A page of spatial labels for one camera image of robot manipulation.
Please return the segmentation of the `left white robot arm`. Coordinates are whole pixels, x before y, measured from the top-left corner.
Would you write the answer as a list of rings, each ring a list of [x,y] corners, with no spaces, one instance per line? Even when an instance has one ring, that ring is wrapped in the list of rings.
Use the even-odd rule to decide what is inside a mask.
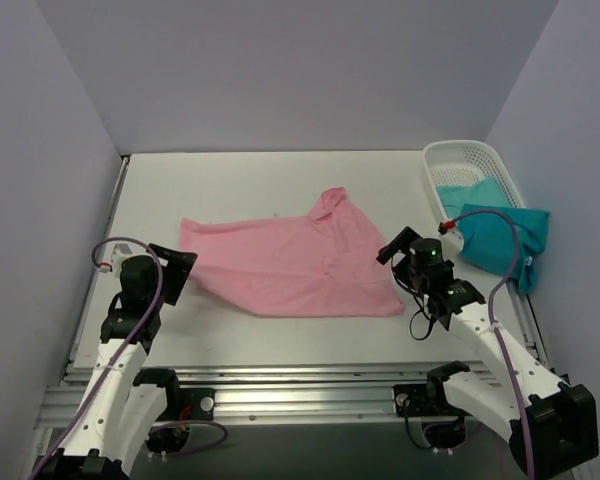
[[[177,303],[198,256],[155,244],[142,244],[141,253],[133,254],[133,239],[109,241],[114,249],[108,265],[119,289],[101,325],[91,378],[32,479],[127,479],[154,423],[181,409],[175,372],[145,362],[161,309]]]

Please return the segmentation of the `pink t shirt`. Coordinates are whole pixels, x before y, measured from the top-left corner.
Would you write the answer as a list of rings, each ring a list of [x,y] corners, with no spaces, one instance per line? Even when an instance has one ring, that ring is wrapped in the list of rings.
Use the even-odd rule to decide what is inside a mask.
[[[311,210],[220,224],[184,218],[179,247],[198,256],[201,288],[265,317],[391,317],[404,311],[385,240],[345,188],[324,191]]]

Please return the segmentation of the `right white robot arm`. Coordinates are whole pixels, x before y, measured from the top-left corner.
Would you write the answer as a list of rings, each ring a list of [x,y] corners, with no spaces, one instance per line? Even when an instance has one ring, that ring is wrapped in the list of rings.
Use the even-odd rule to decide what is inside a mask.
[[[398,286],[420,302],[431,324],[461,340],[498,382],[489,385],[461,361],[444,364],[427,374],[423,391],[430,409],[474,417],[507,442],[530,479],[551,479],[598,456],[593,394],[531,355],[496,319],[487,298],[455,276],[439,240],[406,227],[376,260],[389,264]]]

